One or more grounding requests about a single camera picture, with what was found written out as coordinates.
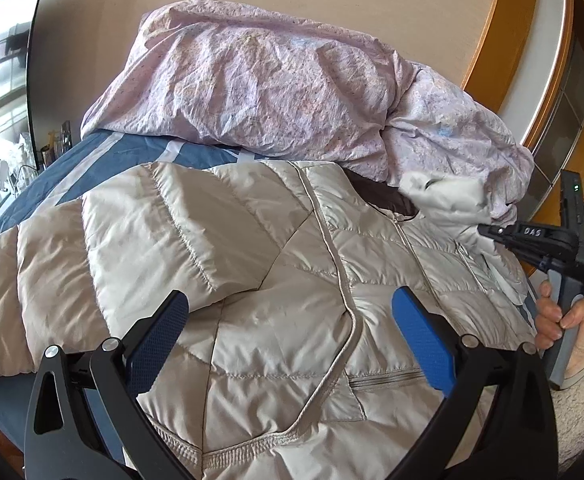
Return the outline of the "person's right hand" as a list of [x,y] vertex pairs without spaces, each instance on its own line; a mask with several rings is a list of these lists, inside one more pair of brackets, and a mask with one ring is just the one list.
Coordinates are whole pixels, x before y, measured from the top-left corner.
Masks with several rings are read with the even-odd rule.
[[539,350],[548,350],[568,330],[576,330],[576,339],[564,375],[565,379],[569,379],[584,370],[584,299],[577,301],[563,314],[561,308],[551,299],[551,294],[551,283],[543,281],[539,286],[538,313],[534,320],[537,335],[534,341]]

